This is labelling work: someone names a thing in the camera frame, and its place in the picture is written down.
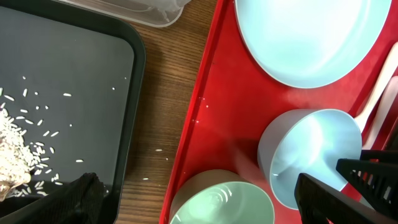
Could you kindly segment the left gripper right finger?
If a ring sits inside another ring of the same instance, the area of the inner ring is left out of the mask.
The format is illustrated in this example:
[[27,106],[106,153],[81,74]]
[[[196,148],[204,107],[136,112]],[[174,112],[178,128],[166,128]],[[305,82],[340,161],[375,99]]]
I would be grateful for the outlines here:
[[303,224],[397,224],[306,173],[299,174],[294,195]]

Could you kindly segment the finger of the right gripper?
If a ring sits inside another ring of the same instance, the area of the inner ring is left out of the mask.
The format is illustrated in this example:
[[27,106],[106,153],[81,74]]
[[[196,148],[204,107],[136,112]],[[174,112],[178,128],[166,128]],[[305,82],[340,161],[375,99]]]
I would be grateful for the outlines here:
[[359,159],[338,159],[336,170],[373,209],[397,217],[397,151],[363,150]]

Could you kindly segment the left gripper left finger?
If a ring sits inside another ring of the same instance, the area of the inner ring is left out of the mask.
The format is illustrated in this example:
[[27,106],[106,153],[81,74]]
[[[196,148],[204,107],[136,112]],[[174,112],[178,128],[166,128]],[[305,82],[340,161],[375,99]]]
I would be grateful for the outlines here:
[[94,224],[104,199],[104,184],[95,173],[79,179],[1,218],[1,224]]

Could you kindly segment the light blue bowl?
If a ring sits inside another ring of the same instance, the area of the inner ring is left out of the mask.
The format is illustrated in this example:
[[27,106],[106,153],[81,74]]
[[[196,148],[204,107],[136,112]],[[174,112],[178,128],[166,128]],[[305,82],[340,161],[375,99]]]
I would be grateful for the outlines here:
[[361,150],[361,130],[348,113],[296,109],[279,115],[264,130],[257,162],[277,201],[296,210],[299,174],[309,174],[341,191],[348,182],[336,170],[337,162],[359,159]]

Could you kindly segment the rice and food scraps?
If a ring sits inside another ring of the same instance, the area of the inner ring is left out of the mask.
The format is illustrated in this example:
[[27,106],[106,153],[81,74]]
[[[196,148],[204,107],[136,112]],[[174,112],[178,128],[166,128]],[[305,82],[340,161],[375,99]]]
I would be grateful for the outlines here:
[[41,126],[42,119],[34,122],[25,116],[13,117],[1,103],[1,201],[11,197],[25,197],[32,193],[29,183],[33,176],[49,174],[52,168],[45,161],[45,144],[42,141],[25,143],[28,132],[15,123],[24,120],[29,125]]

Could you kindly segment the light green bowl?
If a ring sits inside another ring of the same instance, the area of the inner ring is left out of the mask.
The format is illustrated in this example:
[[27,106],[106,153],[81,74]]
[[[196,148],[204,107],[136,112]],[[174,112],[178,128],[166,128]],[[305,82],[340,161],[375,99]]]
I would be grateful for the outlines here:
[[274,224],[270,196],[234,172],[214,169],[188,179],[170,206],[170,224]]

